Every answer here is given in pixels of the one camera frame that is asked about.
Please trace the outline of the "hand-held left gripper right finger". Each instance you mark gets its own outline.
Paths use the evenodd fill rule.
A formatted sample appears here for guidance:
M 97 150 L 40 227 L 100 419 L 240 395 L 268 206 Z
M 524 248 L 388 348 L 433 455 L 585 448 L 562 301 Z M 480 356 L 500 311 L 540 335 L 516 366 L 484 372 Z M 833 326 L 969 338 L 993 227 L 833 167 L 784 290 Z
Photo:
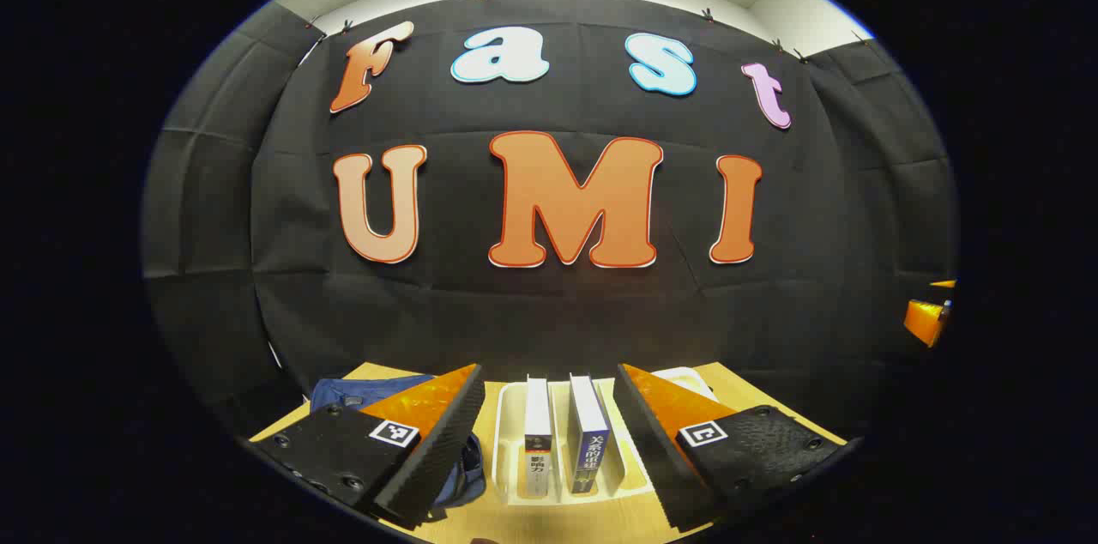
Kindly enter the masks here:
M 850 444 L 753 386 L 733 406 L 621 364 L 614 401 L 670 528 L 742 522 L 799 492 Z

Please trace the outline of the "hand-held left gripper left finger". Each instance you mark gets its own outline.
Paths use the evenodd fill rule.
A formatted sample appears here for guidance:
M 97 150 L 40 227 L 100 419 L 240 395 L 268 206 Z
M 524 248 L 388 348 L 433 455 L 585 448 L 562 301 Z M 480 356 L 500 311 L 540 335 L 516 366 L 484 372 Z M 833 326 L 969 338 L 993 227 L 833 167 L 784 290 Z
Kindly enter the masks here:
M 250 449 L 330 504 L 419 528 L 447 484 L 464 482 L 462 458 L 484 402 L 481 373 L 471 364 L 426 378 L 329 379 L 305 417 Z

